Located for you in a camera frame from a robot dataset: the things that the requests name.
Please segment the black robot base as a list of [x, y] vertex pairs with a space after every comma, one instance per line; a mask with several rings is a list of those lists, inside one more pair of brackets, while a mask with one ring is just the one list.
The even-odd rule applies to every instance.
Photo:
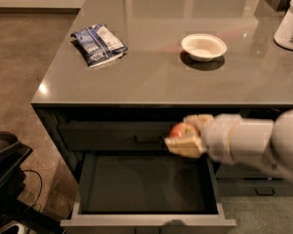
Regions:
[[18, 200], [25, 188], [21, 164], [31, 153], [14, 134], [0, 132], [0, 227], [16, 220], [38, 234], [64, 234], [57, 221]]

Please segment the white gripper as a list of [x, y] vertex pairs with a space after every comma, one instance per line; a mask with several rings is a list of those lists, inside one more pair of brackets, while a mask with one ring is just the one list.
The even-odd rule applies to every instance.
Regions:
[[198, 136], [166, 137], [165, 144], [173, 154], [188, 158], [199, 158], [206, 152], [212, 160], [223, 164], [233, 164], [230, 152], [230, 140], [233, 129], [242, 121], [237, 114], [221, 114], [213, 117], [210, 114], [189, 115], [184, 122], [201, 131]]

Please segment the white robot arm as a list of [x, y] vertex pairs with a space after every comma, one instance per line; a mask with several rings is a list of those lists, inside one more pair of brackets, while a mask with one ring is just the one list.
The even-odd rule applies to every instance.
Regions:
[[176, 155], [204, 154], [230, 166], [245, 165], [293, 183], [293, 109], [276, 119], [250, 119], [238, 114], [189, 115], [165, 138]]

